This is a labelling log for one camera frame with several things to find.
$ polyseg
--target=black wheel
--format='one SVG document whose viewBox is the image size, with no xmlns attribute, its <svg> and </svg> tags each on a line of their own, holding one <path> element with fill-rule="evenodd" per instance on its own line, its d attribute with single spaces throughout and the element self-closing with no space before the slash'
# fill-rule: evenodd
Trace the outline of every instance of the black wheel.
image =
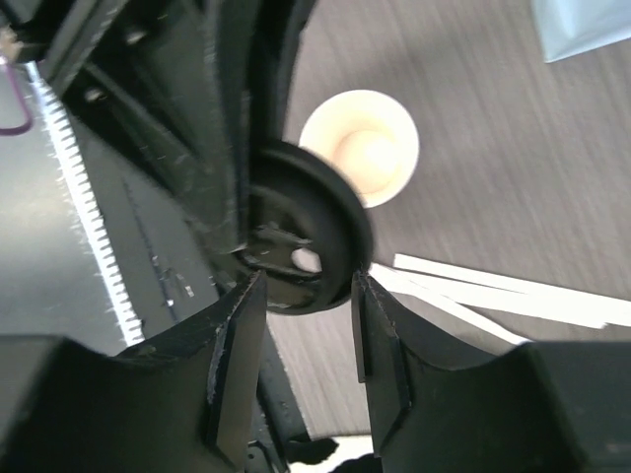
<svg viewBox="0 0 631 473">
<path fill-rule="evenodd" d="M 236 257 L 244 272 L 267 272 L 269 309 L 299 315 L 348 301 L 353 273 L 373 253 L 368 217 L 349 185 L 279 141 L 253 157 L 250 182 L 247 247 Z M 301 264 L 301 253 L 316 265 Z"/>
</svg>

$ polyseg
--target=hole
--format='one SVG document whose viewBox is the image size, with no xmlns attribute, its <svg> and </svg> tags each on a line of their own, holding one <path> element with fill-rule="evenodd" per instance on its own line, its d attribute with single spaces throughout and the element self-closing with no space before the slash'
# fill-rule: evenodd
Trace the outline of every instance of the hole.
<svg viewBox="0 0 631 473">
<path fill-rule="evenodd" d="M 319 262 L 319 256 L 310 249 L 300 248 L 292 253 L 292 261 L 297 268 L 310 273 L 319 273 L 322 266 Z"/>
</svg>

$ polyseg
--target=paper cup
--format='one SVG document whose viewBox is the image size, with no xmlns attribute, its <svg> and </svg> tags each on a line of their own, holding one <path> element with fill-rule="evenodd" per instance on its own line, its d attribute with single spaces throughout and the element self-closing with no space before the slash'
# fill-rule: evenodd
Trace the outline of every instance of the paper cup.
<svg viewBox="0 0 631 473">
<path fill-rule="evenodd" d="M 414 120 L 398 101 L 375 91 L 344 92 L 324 102 L 307 120 L 299 145 L 344 176 L 367 208 L 398 194 L 418 162 Z"/>
</svg>

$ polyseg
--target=black object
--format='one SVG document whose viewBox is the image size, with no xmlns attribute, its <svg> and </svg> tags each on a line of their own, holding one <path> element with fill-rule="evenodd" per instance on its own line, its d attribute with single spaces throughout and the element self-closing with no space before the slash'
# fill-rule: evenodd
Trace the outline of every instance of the black object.
<svg viewBox="0 0 631 473">
<path fill-rule="evenodd" d="M 0 4 L 14 59 L 26 60 L 28 50 L 70 111 L 182 207 L 210 263 L 227 275 L 218 278 L 224 291 L 260 266 L 242 264 L 249 246 L 257 252 L 264 239 L 278 255 L 292 239 L 319 251 L 322 270 L 307 274 L 276 258 L 266 268 L 270 308 L 302 314 L 349 299 L 353 271 L 373 251 L 365 212 L 335 172 L 278 145 L 315 0 L 21 2 Z M 257 169 L 279 155 L 291 159 L 278 175 Z M 305 188 L 288 184 L 306 179 L 313 182 Z M 279 194 L 289 218 L 261 238 Z M 297 207 L 308 231 L 296 225 Z M 324 229 L 334 233 L 327 245 Z"/>
<path fill-rule="evenodd" d="M 631 344 L 530 343 L 499 358 L 356 276 L 353 328 L 384 471 L 631 471 Z"/>
<path fill-rule="evenodd" d="M 115 358 L 55 337 L 0 338 L 0 471 L 242 470 L 264 327 L 254 274 Z"/>
</svg>

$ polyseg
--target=white strip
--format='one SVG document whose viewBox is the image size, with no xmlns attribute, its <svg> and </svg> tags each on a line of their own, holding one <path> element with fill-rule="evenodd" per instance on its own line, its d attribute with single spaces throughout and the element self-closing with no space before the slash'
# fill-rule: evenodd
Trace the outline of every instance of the white strip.
<svg viewBox="0 0 631 473">
<path fill-rule="evenodd" d="M 441 294 L 455 303 L 502 310 L 517 315 L 571 323 L 588 328 L 603 328 L 606 325 L 603 320 L 594 318 L 592 311 L 585 312 L 582 307 L 573 307 L 568 310 L 566 304 L 553 299 L 542 299 L 527 294 L 437 278 L 436 276 L 406 271 L 397 272 L 406 279 Z"/>
<path fill-rule="evenodd" d="M 400 273 L 381 264 L 373 263 L 370 275 L 384 286 L 387 291 L 420 299 L 512 345 L 521 345 L 522 343 L 530 341 L 527 338 L 507 330 L 493 320 L 410 281 Z"/>
<path fill-rule="evenodd" d="M 591 312 L 594 315 L 594 323 L 604 321 L 606 323 L 624 325 L 627 327 L 631 326 L 631 302 L 622 299 L 485 273 L 483 271 L 438 263 L 436 261 L 404 254 L 396 254 L 394 256 L 394 267 L 419 273 L 433 274 L 481 286 L 503 289 L 505 291 L 537 296 L 555 301 L 556 304 L 564 304 L 566 306 L 566 313 L 574 310 L 582 313 Z"/>
<path fill-rule="evenodd" d="M 105 281 L 123 340 L 128 347 L 135 345 L 145 339 L 142 322 L 134 312 L 120 275 L 70 120 L 52 89 L 39 76 L 36 65 L 30 63 L 27 67 L 64 180 Z"/>
</svg>

